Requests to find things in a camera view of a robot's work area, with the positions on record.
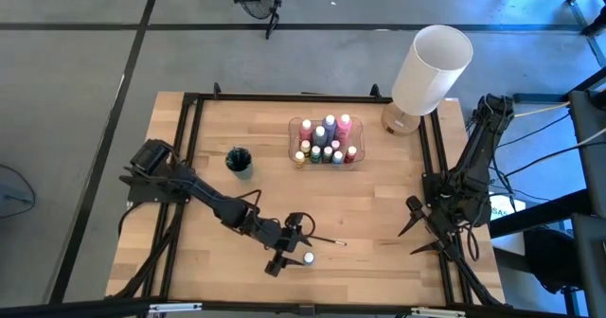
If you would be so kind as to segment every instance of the wooden table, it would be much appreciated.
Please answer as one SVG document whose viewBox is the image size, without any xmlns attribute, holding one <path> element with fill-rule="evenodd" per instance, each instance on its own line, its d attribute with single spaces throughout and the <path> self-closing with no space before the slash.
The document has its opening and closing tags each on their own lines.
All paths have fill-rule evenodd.
<svg viewBox="0 0 606 318">
<path fill-rule="evenodd" d="M 172 142 L 182 98 L 182 93 L 158 94 L 148 138 Z M 169 298 L 445 305 L 437 255 L 409 255 L 430 242 L 432 236 L 420 223 L 398 238 L 409 219 L 404 200 L 410 195 L 422 199 L 420 175 L 424 170 L 419 135 L 397 137 L 387 133 L 380 121 L 383 106 L 205 101 L 193 160 L 199 176 L 229 196 L 260 188 L 262 217 L 284 221 L 290 212 L 306 211 L 316 220 L 317 236 L 346 241 L 348 246 L 318 240 L 312 240 L 312 248 L 299 244 L 294 257 L 312 250 L 316 260 L 311 267 L 288 267 L 279 277 L 271 277 L 263 270 L 273 251 L 266 251 L 251 238 L 229 231 L 206 205 L 192 201 L 186 207 L 182 223 Z M 189 112 L 188 126 L 192 113 Z M 360 118 L 364 124 L 364 161 L 350 171 L 295 169 L 288 157 L 289 120 L 297 116 L 322 118 L 343 113 Z M 453 166 L 467 141 L 458 101 L 442 101 L 438 114 L 448 163 Z M 426 116 L 426 126 L 437 169 L 429 116 Z M 252 152 L 254 176 L 249 181 L 238 180 L 225 167 L 224 157 L 234 146 L 244 146 Z M 147 257 L 158 208 L 158 203 L 146 203 L 124 222 L 108 294 L 121 290 Z M 303 224 L 304 229 L 309 229 L 309 225 Z M 488 229 L 483 226 L 474 229 L 474 233 L 481 257 L 478 262 L 470 261 L 471 266 L 490 293 L 503 301 Z M 163 262 L 160 260 L 158 264 L 152 293 L 159 292 Z M 455 298 L 460 302 L 460 286 L 453 265 L 451 274 Z"/>
</svg>

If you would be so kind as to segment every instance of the bottle cap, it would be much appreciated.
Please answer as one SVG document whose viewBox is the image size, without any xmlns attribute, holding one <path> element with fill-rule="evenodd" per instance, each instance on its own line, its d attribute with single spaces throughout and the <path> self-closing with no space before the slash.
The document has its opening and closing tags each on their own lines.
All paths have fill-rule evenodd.
<svg viewBox="0 0 606 318">
<path fill-rule="evenodd" d="M 306 253 L 303 256 L 303 260 L 305 261 L 305 263 L 308 263 L 308 264 L 311 264 L 313 262 L 313 259 L 314 259 L 313 253 L 310 253 L 310 252 Z"/>
</svg>

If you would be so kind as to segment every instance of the plastic tray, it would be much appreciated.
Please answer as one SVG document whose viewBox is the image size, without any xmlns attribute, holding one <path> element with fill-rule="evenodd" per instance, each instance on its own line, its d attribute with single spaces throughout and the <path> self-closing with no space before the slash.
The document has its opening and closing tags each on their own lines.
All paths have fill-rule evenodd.
<svg viewBox="0 0 606 318">
<path fill-rule="evenodd" d="M 303 118 L 293 118 L 288 124 L 289 133 L 289 157 L 294 163 L 294 155 L 297 151 L 300 151 L 301 143 L 299 141 L 299 128 L 303 122 Z M 322 120 L 311 120 L 312 128 L 315 130 L 316 127 L 322 125 Z M 356 147 L 356 156 L 353 161 L 345 163 L 345 154 L 349 147 Z M 343 153 L 344 163 L 333 164 L 333 163 L 312 163 L 310 158 L 305 159 L 305 164 L 302 170 L 306 169 L 338 169 L 338 170 L 350 170 L 355 168 L 358 162 L 364 160 L 365 149 L 364 149 L 364 129 L 362 127 L 362 121 L 356 117 L 351 118 L 351 131 L 349 132 L 349 140 L 346 144 L 339 148 L 339 151 Z"/>
</svg>

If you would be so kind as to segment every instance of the gray floor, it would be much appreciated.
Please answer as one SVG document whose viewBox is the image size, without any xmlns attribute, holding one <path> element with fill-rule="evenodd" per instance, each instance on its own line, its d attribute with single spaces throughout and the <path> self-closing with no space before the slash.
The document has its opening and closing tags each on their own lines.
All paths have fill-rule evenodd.
<svg viewBox="0 0 606 318">
<path fill-rule="evenodd" d="M 136 23 L 146 0 L 0 0 L 0 22 Z M 284 23 L 575 24 L 563 0 L 284 0 Z M 588 17 L 596 0 L 579 2 Z M 256 23 L 230 0 L 157 0 L 153 23 Z M 159 91 L 321 92 L 365 95 L 378 83 L 389 95 L 414 32 L 148 32 L 80 250 L 67 300 L 102 297 L 116 248 L 127 188 L 117 176 L 141 144 Z M 474 58 L 449 93 L 468 115 L 488 92 L 562 93 L 599 66 L 572 32 L 469 32 Z M 0 306 L 38 304 L 55 270 L 134 33 L 0 31 L 0 163 L 23 171 L 40 200 L 0 221 Z M 532 107 L 521 106 L 517 112 Z M 561 111 L 514 120 L 508 141 Z M 572 124 L 499 150 L 514 169 L 575 142 Z M 557 171 L 573 169 L 575 177 Z M 584 186 L 574 152 L 511 178 L 514 187 L 556 198 Z M 508 302 L 563 312 L 529 274 L 501 269 Z"/>
</svg>

